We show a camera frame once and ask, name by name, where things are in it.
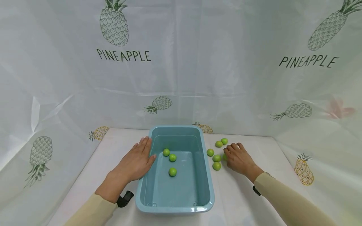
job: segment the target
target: green plum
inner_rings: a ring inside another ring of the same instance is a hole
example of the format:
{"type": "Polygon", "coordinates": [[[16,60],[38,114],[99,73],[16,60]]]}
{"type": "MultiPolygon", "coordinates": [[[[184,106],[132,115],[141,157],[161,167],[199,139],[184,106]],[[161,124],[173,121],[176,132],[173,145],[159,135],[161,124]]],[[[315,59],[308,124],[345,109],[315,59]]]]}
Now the green plum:
{"type": "Polygon", "coordinates": [[[220,147],[223,146],[223,143],[218,140],[218,141],[216,141],[215,146],[216,146],[217,148],[220,148],[220,147]]]}
{"type": "Polygon", "coordinates": [[[227,142],[228,142],[228,140],[227,140],[226,138],[222,138],[222,139],[221,139],[221,142],[223,143],[223,145],[226,145],[227,142]]]}
{"type": "Polygon", "coordinates": [[[171,167],[171,168],[168,170],[168,174],[169,174],[170,176],[176,176],[177,170],[176,170],[175,168],[171,167]]]}
{"type": "Polygon", "coordinates": [[[212,157],[212,156],[214,155],[214,150],[211,149],[211,148],[209,148],[209,149],[207,150],[206,154],[207,154],[208,156],[212,157]]]}
{"type": "Polygon", "coordinates": [[[170,150],[169,150],[168,148],[165,148],[165,149],[163,150],[163,155],[164,155],[164,156],[169,156],[169,155],[170,155],[170,150]]]}
{"type": "Polygon", "coordinates": [[[212,157],[212,160],[214,162],[220,162],[221,161],[221,156],[220,155],[214,155],[214,157],[212,157]]]}
{"type": "Polygon", "coordinates": [[[176,156],[175,154],[171,154],[170,157],[168,157],[168,159],[169,159],[171,162],[176,161],[176,158],[177,158],[177,156],[176,156]]]}
{"type": "Polygon", "coordinates": [[[212,167],[214,168],[214,170],[219,171],[221,169],[221,163],[220,162],[214,162],[212,167]]]}

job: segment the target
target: hand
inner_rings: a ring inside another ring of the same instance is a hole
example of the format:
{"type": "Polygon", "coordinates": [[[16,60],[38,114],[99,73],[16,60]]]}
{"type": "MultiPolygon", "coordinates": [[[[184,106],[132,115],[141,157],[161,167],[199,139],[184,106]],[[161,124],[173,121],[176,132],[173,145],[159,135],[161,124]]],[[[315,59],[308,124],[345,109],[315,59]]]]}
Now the hand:
{"type": "Polygon", "coordinates": [[[224,148],[227,166],[235,172],[245,175],[252,183],[264,171],[260,169],[241,143],[232,143],[224,148]]]}
{"type": "Polygon", "coordinates": [[[140,179],[151,169],[156,159],[156,155],[148,157],[151,143],[152,140],[148,136],[136,143],[118,165],[108,173],[95,194],[109,202],[116,203],[128,183],[140,179]]]}
{"type": "Polygon", "coordinates": [[[138,180],[150,169],[156,159],[156,155],[150,155],[152,140],[148,136],[142,138],[123,157],[113,172],[124,177],[127,182],[138,180]]]}

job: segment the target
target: white tablecloth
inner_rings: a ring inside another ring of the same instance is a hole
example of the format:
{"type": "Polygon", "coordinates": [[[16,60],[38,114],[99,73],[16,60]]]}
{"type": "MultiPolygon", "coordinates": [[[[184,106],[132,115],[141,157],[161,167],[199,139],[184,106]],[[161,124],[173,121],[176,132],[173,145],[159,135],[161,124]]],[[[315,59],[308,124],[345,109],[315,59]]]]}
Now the white tablecloth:
{"type": "MultiPolygon", "coordinates": [[[[54,214],[49,225],[64,223],[87,201],[129,149],[147,136],[147,130],[110,129],[98,145],[91,159],[68,192],[54,214]]],[[[214,146],[215,141],[228,138],[232,142],[243,143],[254,161],[266,172],[311,200],[307,191],[293,171],[276,141],[271,137],[204,134],[206,149],[213,148],[215,154],[222,154],[222,148],[214,146]]],[[[215,204],[206,213],[192,216],[159,216],[138,211],[134,198],[125,208],[118,208],[107,225],[127,226],[266,226],[285,225],[272,205],[252,190],[252,183],[244,176],[227,168],[223,163],[220,171],[212,169],[215,204]]],[[[126,190],[136,193],[138,182],[130,183],[126,190]]]]}

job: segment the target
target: beige sleeve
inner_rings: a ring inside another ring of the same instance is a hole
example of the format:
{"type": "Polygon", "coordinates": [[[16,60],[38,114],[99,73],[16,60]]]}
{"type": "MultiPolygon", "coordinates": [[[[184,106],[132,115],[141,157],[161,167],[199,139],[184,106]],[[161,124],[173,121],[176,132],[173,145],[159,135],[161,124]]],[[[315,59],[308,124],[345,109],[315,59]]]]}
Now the beige sleeve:
{"type": "Polygon", "coordinates": [[[337,226],[318,207],[266,172],[258,176],[254,185],[287,226],[337,226]]]}
{"type": "Polygon", "coordinates": [[[117,207],[117,204],[92,194],[88,201],[67,221],[65,226],[105,225],[117,207]]]}

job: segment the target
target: plastic tub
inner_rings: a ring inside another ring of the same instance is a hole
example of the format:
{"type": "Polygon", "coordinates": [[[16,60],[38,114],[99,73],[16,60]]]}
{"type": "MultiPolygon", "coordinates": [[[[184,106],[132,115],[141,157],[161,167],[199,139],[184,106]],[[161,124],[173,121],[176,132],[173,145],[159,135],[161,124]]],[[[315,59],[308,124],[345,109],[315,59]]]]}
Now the plastic tub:
{"type": "Polygon", "coordinates": [[[209,161],[202,131],[196,126],[156,126],[150,130],[150,155],[157,158],[150,171],[139,180],[136,206],[145,213],[182,214],[209,211],[215,202],[209,161]],[[168,148],[177,159],[163,155],[168,148]],[[168,170],[174,167],[177,175],[168,170]]]}

